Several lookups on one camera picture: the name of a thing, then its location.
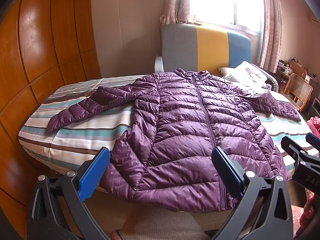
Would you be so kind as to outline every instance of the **multicolored headboard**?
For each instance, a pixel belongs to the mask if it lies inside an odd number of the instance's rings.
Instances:
[[[160,30],[164,71],[219,74],[219,67],[251,62],[250,39],[240,33],[192,24],[163,25]]]

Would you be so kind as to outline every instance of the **rattan chair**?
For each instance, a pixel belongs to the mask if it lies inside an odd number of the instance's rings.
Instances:
[[[297,74],[292,73],[290,75],[290,78],[287,82],[287,85],[284,88],[285,95],[293,95],[293,101],[297,102],[299,99],[302,103],[298,109],[299,112],[301,112],[311,95],[312,92],[312,86],[310,86],[307,82],[305,82],[301,77],[299,77]]]

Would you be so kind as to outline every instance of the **metal screw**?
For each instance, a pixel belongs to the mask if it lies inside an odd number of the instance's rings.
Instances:
[[[40,175],[39,177],[38,177],[38,180],[39,181],[43,181],[45,179],[45,176],[44,175]]]
[[[283,181],[283,177],[281,175],[277,175],[276,179],[279,180],[279,181]]]
[[[249,178],[253,178],[253,177],[255,176],[255,174],[254,174],[253,171],[247,171],[245,174],[246,174],[247,177],[249,177]]]
[[[67,172],[67,176],[68,176],[68,177],[73,177],[75,174],[76,174],[75,171],[68,171],[68,172]]]

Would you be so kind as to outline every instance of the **mattress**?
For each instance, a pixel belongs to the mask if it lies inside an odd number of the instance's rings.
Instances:
[[[71,169],[77,170],[103,146],[112,151],[116,139],[132,125],[132,104],[115,107],[88,120],[73,123],[48,136],[44,135],[44,131],[52,116],[89,97],[98,86],[122,86],[140,77],[104,78],[59,88],[42,102],[22,126],[18,135],[20,144],[29,155],[62,174]],[[272,95],[278,100],[288,101],[281,94],[273,92]],[[270,113],[256,114],[283,154],[290,178],[294,171],[294,160],[280,145],[285,135],[290,136],[308,154],[318,156],[318,151],[305,140],[305,135],[311,130],[302,117],[301,122],[296,122]]]

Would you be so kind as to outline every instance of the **hand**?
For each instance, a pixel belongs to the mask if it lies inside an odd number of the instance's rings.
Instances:
[[[311,218],[313,217],[314,210],[311,203],[313,202],[314,198],[315,198],[315,194],[312,191],[307,190],[307,203],[304,205],[303,214],[300,218],[300,226],[302,228],[306,228]]]

